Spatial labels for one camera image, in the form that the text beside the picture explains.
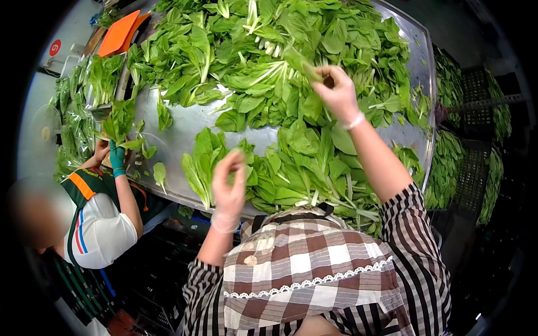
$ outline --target hand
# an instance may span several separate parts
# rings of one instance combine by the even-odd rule
[[[231,151],[215,168],[213,174],[213,196],[215,213],[211,216],[211,225],[217,231],[230,233],[239,227],[239,215],[245,205],[246,169],[244,154]],[[228,184],[228,175],[235,174],[233,185]]]
[[[101,162],[103,162],[109,151],[110,147],[108,146],[108,141],[98,139],[97,143],[95,144],[94,158],[99,165],[101,165]]]
[[[345,71],[337,66],[316,68],[325,81],[312,82],[312,88],[342,125],[351,125],[360,115],[355,85]]]
[[[125,174],[125,166],[123,160],[125,159],[125,148],[116,147],[114,140],[110,140],[110,164],[114,170],[114,177]]]
[[[105,3],[104,3],[104,8],[105,9],[108,9],[112,6],[114,6],[115,4],[117,4],[119,2],[119,0],[107,0]]]

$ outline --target brown checkered apron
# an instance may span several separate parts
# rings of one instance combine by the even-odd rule
[[[250,330],[372,303],[388,326],[409,324],[396,318],[407,314],[392,251],[331,212],[294,208],[243,224],[242,243],[225,256],[225,327]]]

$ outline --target clear plastic glove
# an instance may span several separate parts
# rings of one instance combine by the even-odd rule
[[[219,232],[230,233],[239,227],[239,215],[245,205],[246,168],[241,151],[231,151],[215,167],[213,174],[213,197],[215,213],[211,216],[211,226]],[[233,185],[228,176],[235,173]]]
[[[352,125],[360,116],[363,116],[357,105],[355,84],[342,68],[337,66],[320,67],[316,68],[316,72],[325,80],[323,83],[312,82],[312,88],[341,125]]]

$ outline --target stainless steel table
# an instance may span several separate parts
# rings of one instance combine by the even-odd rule
[[[437,97],[437,88],[435,81],[435,64],[431,39],[428,30],[418,23],[416,20],[401,12],[399,9],[382,0],[371,0],[376,10],[378,10],[383,18],[394,17],[396,23],[400,27],[400,34],[409,41],[411,52],[410,61],[407,63],[407,68],[412,70],[410,74],[411,86],[415,87],[419,84],[424,85],[424,94],[431,94],[434,99],[428,115],[430,125],[429,130],[422,130],[418,126],[411,125],[408,121],[404,125],[397,122],[396,118],[399,114],[394,115],[394,122],[387,128],[378,127],[378,134],[392,147],[392,140],[397,144],[414,148],[420,162],[424,168],[425,176],[422,190],[426,189],[428,181],[431,159],[433,156],[433,148],[435,141],[435,117],[433,106]],[[142,12],[147,12],[153,5],[153,1],[145,3]],[[160,14],[153,14],[152,20],[160,20]],[[147,31],[140,35],[140,41],[147,38],[154,31],[152,24],[148,25]],[[136,101],[136,116],[135,122],[144,119],[144,135],[149,146],[156,145],[157,153],[149,160],[142,160],[142,166],[135,167],[135,156],[132,155],[128,164],[130,165],[127,175],[133,176],[134,170],[137,169],[141,177],[137,180],[147,190],[168,198],[172,201],[183,205],[190,206],[202,211],[212,212],[213,209],[205,210],[198,195],[190,188],[183,170],[181,169],[181,156],[183,153],[190,153],[193,148],[194,137],[203,127],[212,127],[215,125],[219,113],[208,115],[208,112],[224,104],[224,101],[215,101],[207,106],[193,105],[188,108],[181,106],[170,106],[170,112],[174,118],[174,123],[170,128],[165,129],[162,133],[158,132],[157,122],[157,90],[149,90],[148,87],[141,91]],[[277,142],[277,127],[264,127],[258,130],[247,128],[244,132],[225,132],[226,144],[229,148],[234,147],[239,141],[246,137],[247,140],[255,144],[254,153],[264,156],[265,148],[273,142]],[[212,131],[217,133],[220,131],[218,127],[213,127]],[[153,179],[153,165],[161,161],[166,167],[165,189],[163,190],[155,184]],[[145,176],[143,172],[150,172],[149,176]],[[250,218],[255,215],[263,214],[256,210],[250,202],[245,205],[243,216]]]

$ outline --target teal rubber glove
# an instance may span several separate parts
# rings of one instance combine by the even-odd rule
[[[123,160],[125,159],[125,148],[116,147],[116,143],[113,140],[110,140],[110,164],[114,177],[125,174],[125,166],[123,165]]]

